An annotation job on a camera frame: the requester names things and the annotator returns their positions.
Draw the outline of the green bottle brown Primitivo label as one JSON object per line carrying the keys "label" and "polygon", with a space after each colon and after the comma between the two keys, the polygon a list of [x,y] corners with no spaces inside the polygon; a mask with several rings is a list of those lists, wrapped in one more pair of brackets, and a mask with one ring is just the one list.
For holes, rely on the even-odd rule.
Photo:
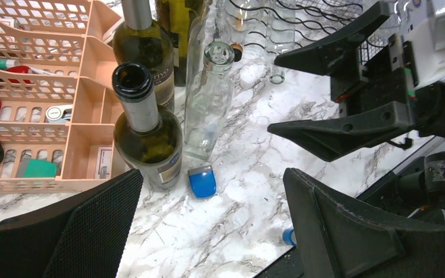
{"label": "green bottle brown Primitivo label", "polygon": [[156,103],[151,73],[138,62],[122,63],[113,71],[112,87],[123,108],[114,128],[116,150],[153,187],[175,187],[183,161],[181,125]]}

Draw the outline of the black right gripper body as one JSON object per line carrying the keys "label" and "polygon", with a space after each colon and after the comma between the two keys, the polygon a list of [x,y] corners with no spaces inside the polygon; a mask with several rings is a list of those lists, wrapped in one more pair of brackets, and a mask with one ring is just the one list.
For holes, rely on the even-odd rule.
{"label": "black right gripper body", "polygon": [[399,34],[365,64],[357,50],[330,77],[331,100],[339,104],[339,117],[361,114],[391,102],[413,106],[417,99],[417,70],[411,42]]}

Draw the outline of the green wine bottle silver neck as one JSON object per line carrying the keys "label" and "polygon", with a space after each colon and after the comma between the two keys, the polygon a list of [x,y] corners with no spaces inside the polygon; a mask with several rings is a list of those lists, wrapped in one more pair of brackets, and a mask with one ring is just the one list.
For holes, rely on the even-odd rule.
{"label": "green wine bottle silver neck", "polygon": [[174,111],[174,51],[166,30],[152,18],[149,1],[121,2],[124,22],[115,31],[112,48],[118,64],[146,66],[154,80],[156,103]]}

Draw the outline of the clear glass bottle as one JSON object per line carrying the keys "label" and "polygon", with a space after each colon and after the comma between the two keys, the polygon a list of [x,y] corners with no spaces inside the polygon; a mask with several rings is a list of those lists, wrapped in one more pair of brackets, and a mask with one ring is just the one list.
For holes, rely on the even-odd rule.
{"label": "clear glass bottle", "polygon": [[198,73],[192,100],[189,127],[184,128],[184,151],[192,157],[208,160],[224,125],[232,99],[229,72],[235,53],[224,42],[205,47],[203,70]]}
{"label": "clear glass bottle", "polygon": [[203,70],[205,47],[213,41],[226,41],[224,29],[225,1],[204,1],[200,14],[197,15],[189,30],[186,74],[186,99],[184,127],[191,123],[190,114],[194,98],[196,77]]}
{"label": "clear glass bottle", "polygon": [[296,1],[270,1],[267,14],[265,51],[270,66],[269,81],[274,85],[285,80],[284,68],[275,66],[276,56],[294,49]]}

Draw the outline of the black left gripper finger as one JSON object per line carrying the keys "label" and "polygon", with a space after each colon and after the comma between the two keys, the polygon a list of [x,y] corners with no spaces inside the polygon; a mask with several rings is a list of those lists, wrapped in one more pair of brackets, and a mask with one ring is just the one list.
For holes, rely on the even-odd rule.
{"label": "black left gripper finger", "polygon": [[445,277],[445,226],[401,217],[295,168],[283,175],[305,277]]}
{"label": "black left gripper finger", "polygon": [[290,140],[325,162],[361,148],[372,148],[413,129],[407,104],[397,101],[344,118],[270,124],[267,131]]}
{"label": "black left gripper finger", "polygon": [[130,170],[0,222],[0,277],[115,277],[143,185]]}
{"label": "black left gripper finger", "polygon": [[291,70],[330,76],[389,17],[388,4],[378,1],[340,30],[310,45],[280,54],[273,63]]}

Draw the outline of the green bottle cream label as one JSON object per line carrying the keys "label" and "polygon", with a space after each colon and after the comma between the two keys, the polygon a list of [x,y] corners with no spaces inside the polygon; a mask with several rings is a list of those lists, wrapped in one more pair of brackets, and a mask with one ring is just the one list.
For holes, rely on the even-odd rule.
{"label": "green bottle cream label", "polygon": [[200,15],[201,0],[156,0],[157,21],[167,31],[173,45],[174,84],[186,83],[189,31],[193,20]]}

